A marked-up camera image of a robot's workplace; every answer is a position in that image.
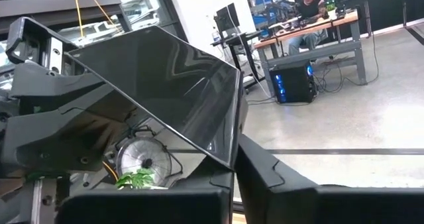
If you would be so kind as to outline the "person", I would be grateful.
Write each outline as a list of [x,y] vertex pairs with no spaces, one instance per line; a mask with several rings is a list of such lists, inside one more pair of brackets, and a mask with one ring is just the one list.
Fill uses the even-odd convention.
[[[299,7],[299,12],[303,19],[323,19],[326,13],[325,0],[303,0]],[[326,29],[293,37],[288,42],[289,55],[299,54],[300,48],[314,50],[327,37]]]

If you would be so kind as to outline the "computer tower blue lights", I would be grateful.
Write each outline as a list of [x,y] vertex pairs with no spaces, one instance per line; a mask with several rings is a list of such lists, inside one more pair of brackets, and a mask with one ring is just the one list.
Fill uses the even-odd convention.
[[270,76],[278,103],[311,103],[317,95],[309,60],[274,66]]

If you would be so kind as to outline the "black square mini plate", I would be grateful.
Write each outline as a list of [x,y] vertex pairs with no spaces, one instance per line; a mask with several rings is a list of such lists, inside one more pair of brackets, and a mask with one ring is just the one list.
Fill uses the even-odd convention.
[[232,169],[245,114],[241,72],[151,26],[69,52],[175,135]]

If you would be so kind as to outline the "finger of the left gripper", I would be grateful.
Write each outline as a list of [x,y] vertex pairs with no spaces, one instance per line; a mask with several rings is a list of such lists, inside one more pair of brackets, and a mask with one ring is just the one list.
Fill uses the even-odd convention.
[[34,62],[62,75],[78,75],[80,66],[65,53],[78,46],[29,17],[21,17],[9,27],[5,53],[10,62]]
[[62,76],[18,64],[0,105],[0,162],[36,172],[92,172],[136,105],[92,73]]

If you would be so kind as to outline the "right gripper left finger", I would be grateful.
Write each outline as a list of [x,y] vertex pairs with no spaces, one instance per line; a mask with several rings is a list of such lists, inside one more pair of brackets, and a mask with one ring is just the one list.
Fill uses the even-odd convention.
[[205,157],[167,190],[93,190],[68,198],[55,224],[230,224],[233,171]]

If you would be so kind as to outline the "black floor fan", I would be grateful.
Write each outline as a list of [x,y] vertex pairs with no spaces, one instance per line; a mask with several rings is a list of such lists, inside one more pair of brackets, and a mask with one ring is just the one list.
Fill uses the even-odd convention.
[[118,179],[124,173],[149,168],[153,171],[154,183],[144,188],[166,189],[173,178],[183,174],[182,163],[155,136],[156,133],[148,125],[129,130],[126,137],[117,144],[119,149],[115,168]]

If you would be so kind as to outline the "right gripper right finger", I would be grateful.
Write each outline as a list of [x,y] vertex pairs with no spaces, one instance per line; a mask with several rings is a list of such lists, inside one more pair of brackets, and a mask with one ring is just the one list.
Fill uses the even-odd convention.
[[424,224],[424,188],[319,185],[246,135],[235,170],[248,224]]

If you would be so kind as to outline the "small potted plant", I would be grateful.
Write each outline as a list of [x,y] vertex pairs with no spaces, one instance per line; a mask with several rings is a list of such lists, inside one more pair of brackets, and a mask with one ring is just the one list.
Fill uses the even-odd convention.
[[327,10],[327,15],[331,20],[335,20],[337,18],[336,12],[336,2],[335,0],[328,0],[325,3],[325,8]]

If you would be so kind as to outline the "black small desk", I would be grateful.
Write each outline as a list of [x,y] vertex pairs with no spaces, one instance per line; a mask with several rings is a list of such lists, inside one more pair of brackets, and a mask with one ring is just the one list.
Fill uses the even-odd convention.
[[239,59],[237,57],[236,53],[236,47],[241,46],[243,49],[242,55],[245,55],[247,58],[247,64],[250,68],[250,71],[247,73],[247,75],[243,76],[243,85],[246,90],[251,88],[254,85],[259,84],[261,81],[264,80],[264,76],[260,76],[258,73],[258,69],[261,69],[260,63],[256,63],[254,60],[254,57],[252,56],[252,49],[251,45],[249,45],[248,41],[252,40],[254,38],[258,38],[260,36],[260,31],[256,32],[244,32],[240,34],[234,34],[231,36],[228,36],[226,38],[222,38],[221,34],[218,35],[217,38],[214,39],[214,41],[211,43],[212,46],[216,47],[218,45],[224,46],[227,45],[229,47],[231,56],[233,58],[233,62],[240,71],[241,65],[239,62]]

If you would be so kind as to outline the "black monitor on stand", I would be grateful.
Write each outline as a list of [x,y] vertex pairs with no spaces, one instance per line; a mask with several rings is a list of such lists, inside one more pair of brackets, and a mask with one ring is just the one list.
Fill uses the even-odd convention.
[[234,3],[218,10],[214,19],[221,32],[240,26]]

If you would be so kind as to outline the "wooden top workbench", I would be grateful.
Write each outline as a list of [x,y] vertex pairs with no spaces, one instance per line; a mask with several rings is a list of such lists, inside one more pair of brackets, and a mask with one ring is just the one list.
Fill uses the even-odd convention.
[[[266,80],[268,83],[270,80],[269,67],[274,67],[276,65],[282,65],[286,63],[298,62],[301,60],[309,60],[312,58],[322,58],[325,56],[342,54],[345,52],[354,52],[354,58],[349,60],[348,66],[356,65],[356,70],[358,74],[358,82],[360,85],[366,85],[368,82],[366,80],[366,70],[364,65],[364,58],[362,53],[362,44],[360,41],[360,29],[358,25],[358,12],[354,10],[353,12],[347,13],[343,18],[331,20],[325,19],[319,22],[316,22],[313,25],[308,25],[303,29],[293,30],[292,32],[278,32],[273,38],[265,40],[263,42],[257,42],[254,44],[255,49],[257,49],[262,68],[266,75]],[[287,40],[292,37],[300,36],[303,34],[312,33],[316,30],[323,30],[331,27],[338,27],[341,25],[349,24],[350,31],[352,34],[352,40],[347,42],[341,42],[334,45],[324,46],[322,48],[317,48],[312,51],[302,52],[295,56],[284,56],[279,57],[278,54],[274,56],[273,59],[267,59],[265,54],[265,49],[271,45],[275,45],[281,41]]]

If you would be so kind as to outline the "blue storage shelving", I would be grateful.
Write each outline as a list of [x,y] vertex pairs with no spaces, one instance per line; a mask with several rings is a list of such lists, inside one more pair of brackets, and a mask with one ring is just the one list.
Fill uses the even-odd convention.
[[284,21],[288,17],[290,2],[288,0],[248,0],[248,6],[256,30],[262,37],[269,36],[268,27]]

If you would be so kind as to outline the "green artificial plant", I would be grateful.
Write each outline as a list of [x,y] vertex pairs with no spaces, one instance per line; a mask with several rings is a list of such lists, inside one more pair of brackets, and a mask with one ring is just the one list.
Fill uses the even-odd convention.
[[135,172],[124,173],[116,182],[118,189],[143,189],[154,183],[153,171],[149,168],[139,168]]

